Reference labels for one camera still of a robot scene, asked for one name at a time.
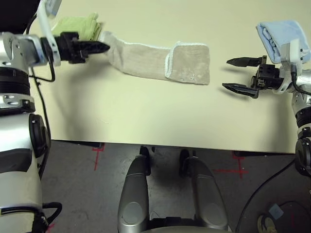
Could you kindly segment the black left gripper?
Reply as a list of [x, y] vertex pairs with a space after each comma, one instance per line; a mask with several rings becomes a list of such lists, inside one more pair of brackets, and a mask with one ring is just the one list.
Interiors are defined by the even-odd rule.
[[79, 41], [77, 32], [62, 32], [55, 37], [61, 61], [70, 64], [82, 64], [93, 54], [107, 52], [110, 47], [99, 41]]

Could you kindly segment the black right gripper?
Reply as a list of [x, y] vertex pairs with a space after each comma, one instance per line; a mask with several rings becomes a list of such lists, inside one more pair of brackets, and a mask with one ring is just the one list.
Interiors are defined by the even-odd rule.
[[222, 86], [234, 93], [249, 96], [257, 99], [258, 90], [277, 90], [283, 83], [283, 78], [279, 75], [279, 68], [275, 65], [267, 64], [267, 56], [259, 58], [240, 57], [228, 60], [226, 63], [236, 67], [258, 67], [256, 74], [251, 79], [251, 87], [238, 83], [222, 83]]

